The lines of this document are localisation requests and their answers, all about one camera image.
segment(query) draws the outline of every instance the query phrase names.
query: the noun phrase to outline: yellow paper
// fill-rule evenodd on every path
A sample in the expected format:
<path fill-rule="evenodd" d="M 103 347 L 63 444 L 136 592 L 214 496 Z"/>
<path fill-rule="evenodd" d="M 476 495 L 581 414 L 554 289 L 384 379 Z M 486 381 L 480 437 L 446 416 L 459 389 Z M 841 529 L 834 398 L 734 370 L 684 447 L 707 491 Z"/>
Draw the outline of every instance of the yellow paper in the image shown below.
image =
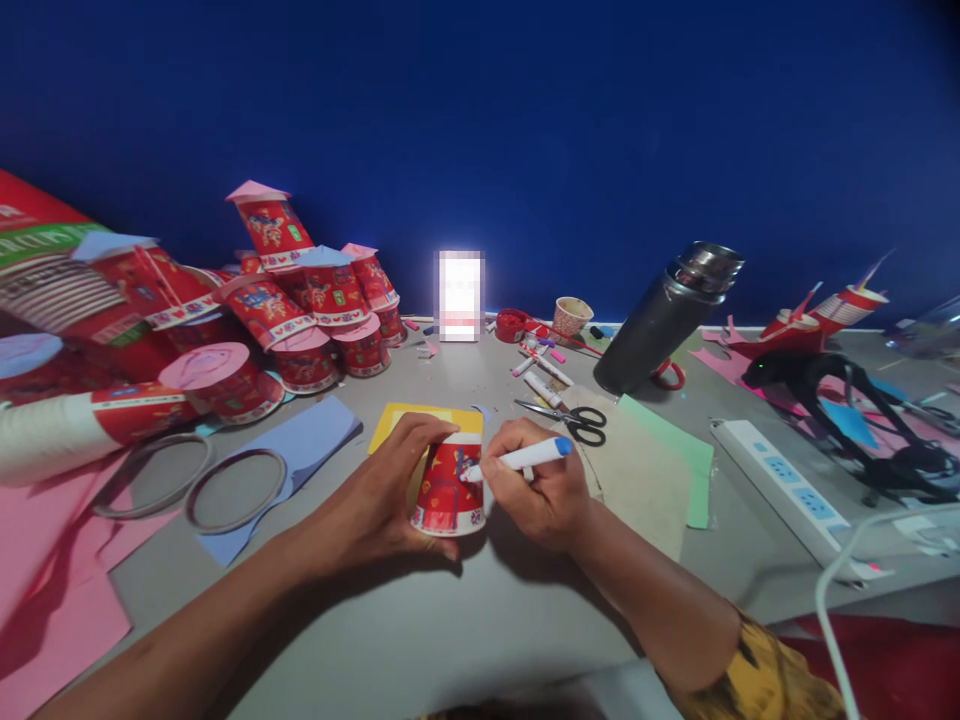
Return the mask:
<path fill-rule="evenodd" d="M 404 413 L 420 412 L 427 415 L 456 423 L 460 426 L 460 432 L 472 432 L 478 435 L 483 434 L 483 415 L 470 410 L 452 410 L 450 408 L 435 408 L 429 405 L 408 405 L 407 403 L 387 403 L 387 407 L 380 416 L 377 423 L 377 431 L 373 434 L 373 440 L 370 441 L 370 447 L 367 448 L 367 454 L 373 453 L 383 444 L 387 436 L 400 422 Z"/>

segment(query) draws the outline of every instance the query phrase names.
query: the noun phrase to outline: thermos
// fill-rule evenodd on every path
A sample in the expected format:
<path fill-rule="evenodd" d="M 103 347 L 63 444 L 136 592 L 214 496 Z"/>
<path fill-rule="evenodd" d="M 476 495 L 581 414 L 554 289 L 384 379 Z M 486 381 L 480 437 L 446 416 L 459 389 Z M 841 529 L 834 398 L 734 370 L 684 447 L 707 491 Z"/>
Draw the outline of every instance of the thermos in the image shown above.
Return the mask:
<path fill-rule="evenodd" d="M 743 266 L 729 248 L 695 242 L 654 279 L 593 370 L 604 390 L 629 395 L 726 299 Z"/>

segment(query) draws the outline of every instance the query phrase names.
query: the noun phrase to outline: power strip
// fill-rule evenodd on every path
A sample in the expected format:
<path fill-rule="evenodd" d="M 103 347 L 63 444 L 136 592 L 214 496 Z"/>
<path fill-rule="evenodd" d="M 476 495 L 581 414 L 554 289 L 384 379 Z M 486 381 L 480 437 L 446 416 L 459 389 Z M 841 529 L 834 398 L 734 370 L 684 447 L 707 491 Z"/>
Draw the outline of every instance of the power strip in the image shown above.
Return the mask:
<path fill-rule="evenodd" d="M 850 527 L 826 498 L 747 420 L 721 421 L 713 436 L 773 506 L 797 539 L 826 567 L 840 554 L 834 533 Z M 851 560 L 837 573 L 843 582 L 876 580 L 892 575 L 875 562 Z"/>

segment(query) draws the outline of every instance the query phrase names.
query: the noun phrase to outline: yellow sleeve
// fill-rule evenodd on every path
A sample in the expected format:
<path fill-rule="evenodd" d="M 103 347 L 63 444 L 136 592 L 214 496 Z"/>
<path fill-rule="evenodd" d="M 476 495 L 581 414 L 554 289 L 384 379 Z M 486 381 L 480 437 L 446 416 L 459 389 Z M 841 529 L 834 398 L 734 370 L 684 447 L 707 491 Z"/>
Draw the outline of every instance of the yellow sleeve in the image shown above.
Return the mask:
<path fill-rule="evenodd" d="M 841 720 L 843 700 L 806 659 L 741 615 L 740 644 L 727 672 L 706 690 L 670 691 L 687 720 Z"/>

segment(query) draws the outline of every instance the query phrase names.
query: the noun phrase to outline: black scissors handle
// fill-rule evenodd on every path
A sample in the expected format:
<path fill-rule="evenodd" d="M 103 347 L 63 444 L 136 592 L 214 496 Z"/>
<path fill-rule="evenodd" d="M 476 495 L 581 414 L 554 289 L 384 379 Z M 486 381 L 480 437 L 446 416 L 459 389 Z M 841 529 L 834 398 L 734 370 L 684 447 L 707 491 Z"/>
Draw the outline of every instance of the black scissors handle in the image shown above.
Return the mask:
<path fill-rule="evenodd" d="M 600 430 L 607 424 L 607 416 L 596 408 L 578 407 L 570 411 L 567 427 L 574 438 L 588 447 L 600 447 L 607 441 Z"/>

